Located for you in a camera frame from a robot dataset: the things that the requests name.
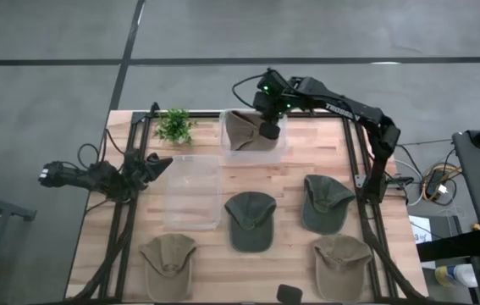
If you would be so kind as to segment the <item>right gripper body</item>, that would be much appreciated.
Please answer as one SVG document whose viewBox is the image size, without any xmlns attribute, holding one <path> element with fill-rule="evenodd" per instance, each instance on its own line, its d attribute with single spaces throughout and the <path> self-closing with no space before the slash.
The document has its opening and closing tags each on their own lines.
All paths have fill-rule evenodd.
<svg viewBox="0 0 480 305">
<path fill-rule="evenodd" d="M 255 93 L 253 106 L 262 115 L 262 119 L 271 124 L 277 124 L 287 111 L 287 102 L 282 97 L 262 91 Z"/>
</svg>

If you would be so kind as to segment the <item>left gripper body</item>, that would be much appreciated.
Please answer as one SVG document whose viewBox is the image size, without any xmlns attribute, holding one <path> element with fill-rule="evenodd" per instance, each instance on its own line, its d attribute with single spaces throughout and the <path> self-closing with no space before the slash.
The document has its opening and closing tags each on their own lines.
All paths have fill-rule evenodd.
<svg viewBox="0 0 480 305">
<path fill-rule="evenodd" d="M 146 161 L 137 148 L 127 149 L 124 153 L 123 176 L 126 185 L 134 191 L 143 191 L 147 188 L 148 180 L 145 168 Z"/>
</svg>

